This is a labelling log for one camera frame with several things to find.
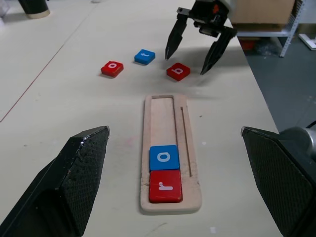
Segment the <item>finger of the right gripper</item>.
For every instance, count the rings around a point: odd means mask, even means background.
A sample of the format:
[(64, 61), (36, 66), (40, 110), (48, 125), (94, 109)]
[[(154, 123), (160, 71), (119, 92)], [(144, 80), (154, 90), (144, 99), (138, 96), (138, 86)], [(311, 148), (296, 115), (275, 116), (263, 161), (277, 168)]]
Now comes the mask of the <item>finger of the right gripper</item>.
[(236, 35), (236, 29), (227, 27), (220, 33), (219, 39), (212, 44), (206, 55), (201, 75), (206, 74), (217, 63), (224, 54), (230, 40)]
[(165, 48), (165, 59), (168, 60), (174, 52), (178, 49), (181, 41), (182, 41), (182, 34), (187, 26), (187, 19), (186, 15), (178, 14), (177, 21), (168, 37), (167, 45)]

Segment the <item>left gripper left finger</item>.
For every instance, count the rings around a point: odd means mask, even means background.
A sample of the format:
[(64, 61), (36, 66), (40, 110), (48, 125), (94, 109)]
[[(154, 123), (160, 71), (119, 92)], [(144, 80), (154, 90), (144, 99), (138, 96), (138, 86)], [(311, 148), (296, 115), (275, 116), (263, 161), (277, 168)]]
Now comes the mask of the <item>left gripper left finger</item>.
[(108, 126), (70, 137), (0, 226), (2, 237), (81, 237), (99, 189)]

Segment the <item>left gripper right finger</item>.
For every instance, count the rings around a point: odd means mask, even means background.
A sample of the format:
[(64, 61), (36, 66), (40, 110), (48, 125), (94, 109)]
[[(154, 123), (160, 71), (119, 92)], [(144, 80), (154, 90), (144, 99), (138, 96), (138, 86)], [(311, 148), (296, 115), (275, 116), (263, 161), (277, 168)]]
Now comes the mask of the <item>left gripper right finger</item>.
[(257, 189), (284, 237), (316, 235), (316, 132), (241, 129)]

